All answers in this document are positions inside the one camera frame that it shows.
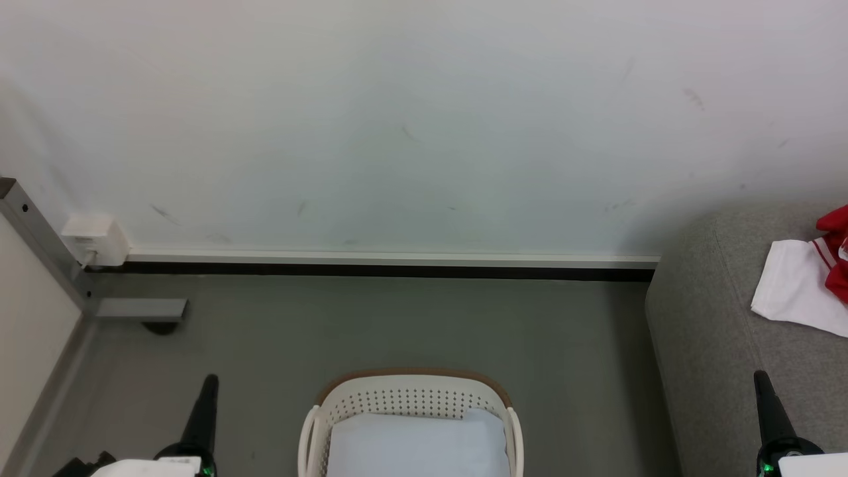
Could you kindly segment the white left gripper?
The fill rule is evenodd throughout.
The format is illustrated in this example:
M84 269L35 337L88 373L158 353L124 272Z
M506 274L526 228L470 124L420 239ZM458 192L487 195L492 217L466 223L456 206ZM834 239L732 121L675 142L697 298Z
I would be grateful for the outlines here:
M123 459L98 468L93 477L218 476L214 450L220 380L216 374L203 385L178 442L164 447L154 460Z

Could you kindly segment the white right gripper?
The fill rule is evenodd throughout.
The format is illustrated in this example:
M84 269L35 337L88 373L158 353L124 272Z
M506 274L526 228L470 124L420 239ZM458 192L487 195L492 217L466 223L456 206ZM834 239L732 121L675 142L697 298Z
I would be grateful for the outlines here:
M848 454L824 454L819 446L798 437L769 375L757 370L753 379L761 437L757 476L848 477Z

